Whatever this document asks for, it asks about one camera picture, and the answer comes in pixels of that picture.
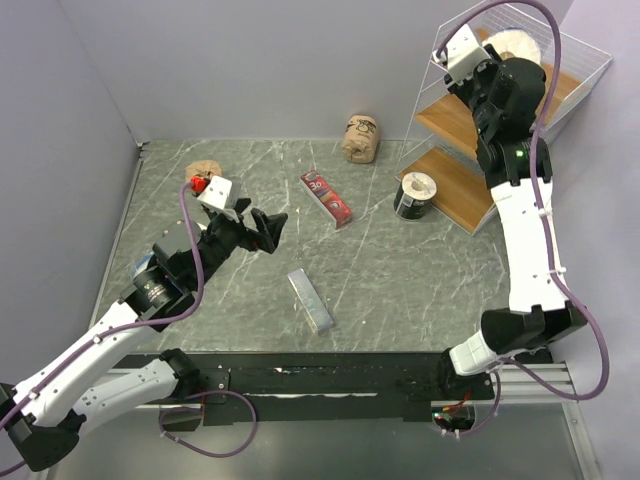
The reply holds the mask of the blue printed paper roll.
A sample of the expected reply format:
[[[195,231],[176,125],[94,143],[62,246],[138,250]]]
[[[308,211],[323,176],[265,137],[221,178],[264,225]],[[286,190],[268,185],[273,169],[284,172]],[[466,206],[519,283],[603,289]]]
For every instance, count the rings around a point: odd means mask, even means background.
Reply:
[[[538,42],[525,30],[509,28],[490,35],[483,41],[490,45],[502,60],[523,58],[541,64],[541,49]]]

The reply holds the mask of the blue clear-wrapped paper roll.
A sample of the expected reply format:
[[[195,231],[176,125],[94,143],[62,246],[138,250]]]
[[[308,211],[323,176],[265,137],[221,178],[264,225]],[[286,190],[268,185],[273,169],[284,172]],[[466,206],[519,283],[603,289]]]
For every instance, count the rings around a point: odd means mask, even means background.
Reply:
[[[135,278],[147,269],[154,266],[154,254],[152,252],[146,253],[131,270],[130,278],[134,281]]]

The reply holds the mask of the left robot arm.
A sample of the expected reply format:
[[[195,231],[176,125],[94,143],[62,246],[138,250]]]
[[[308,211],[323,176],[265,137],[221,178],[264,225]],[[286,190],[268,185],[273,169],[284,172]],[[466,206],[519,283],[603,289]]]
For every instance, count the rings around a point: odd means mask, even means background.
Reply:
[[[165,229],[146,267],[90,330],[36,374],[2,385],[1,426],[30,470],[52,467],[93,428],[141,404],[196,394],[199,370],[179,349],[115,381],[98,381],[135,347],[190,316],[235,249],[276,250],[287,214],[254,208],[255,226],[248,228],[240,213],[250,202],[240,199],[233,219],[206,207],[206,226],[186,218]]]

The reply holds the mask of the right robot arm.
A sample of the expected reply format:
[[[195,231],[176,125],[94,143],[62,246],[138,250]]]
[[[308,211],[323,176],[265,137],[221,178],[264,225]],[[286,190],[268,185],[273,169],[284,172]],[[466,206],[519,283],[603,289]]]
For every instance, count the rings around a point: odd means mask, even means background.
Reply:
[[[552,166],[546,142],[531,132],[546,72],[528,59],[502,59],[490,44],[468,60],[465,78],[448,74],[445,81],[473,118],[476,159],[503,228],[510,292],[507,307],[483,312],[479,331],[444,353],[437,386],[452,399],[501,358],[545,347],[587,323],[553,280],[563,272],[551,218]]]

